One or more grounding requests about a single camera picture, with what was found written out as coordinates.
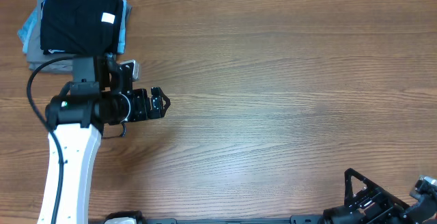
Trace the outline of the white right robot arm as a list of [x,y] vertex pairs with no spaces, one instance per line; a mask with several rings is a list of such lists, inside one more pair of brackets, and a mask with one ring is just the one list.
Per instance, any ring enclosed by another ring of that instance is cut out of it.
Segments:
[[342,206],[323,211],[319,224],[416,224],[436,222],[436,179],[420,176],[409,205],[352,168],[344,172]]

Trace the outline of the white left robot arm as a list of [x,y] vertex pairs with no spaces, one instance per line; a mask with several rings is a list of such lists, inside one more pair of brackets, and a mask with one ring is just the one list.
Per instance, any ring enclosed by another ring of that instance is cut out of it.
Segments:
[[49,162],[39,223],[88,223],[94,162],[105,125],[163,118],[159,87],[134,89],[139,64],[112,57],[72,58],[73,80],[37,114],[48,131]]

